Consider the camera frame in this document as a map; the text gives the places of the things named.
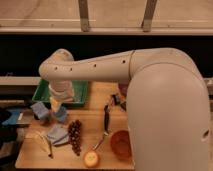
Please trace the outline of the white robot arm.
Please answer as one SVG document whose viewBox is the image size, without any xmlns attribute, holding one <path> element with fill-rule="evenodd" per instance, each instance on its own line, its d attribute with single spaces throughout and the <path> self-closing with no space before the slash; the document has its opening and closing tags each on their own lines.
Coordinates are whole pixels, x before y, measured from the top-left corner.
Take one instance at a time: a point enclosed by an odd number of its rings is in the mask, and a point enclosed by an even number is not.
<svg viewBox="0 0 213 171">
<path fill-rule="evenodd" d="M 53 97 L 73 80 L 128 85 L 126 107 L 135 171 L 208 171 L 210 102 L 193 60 L 175 48 L 131 50 L 81 61 L 59 49 L 39 67 Z"/>
</svg>

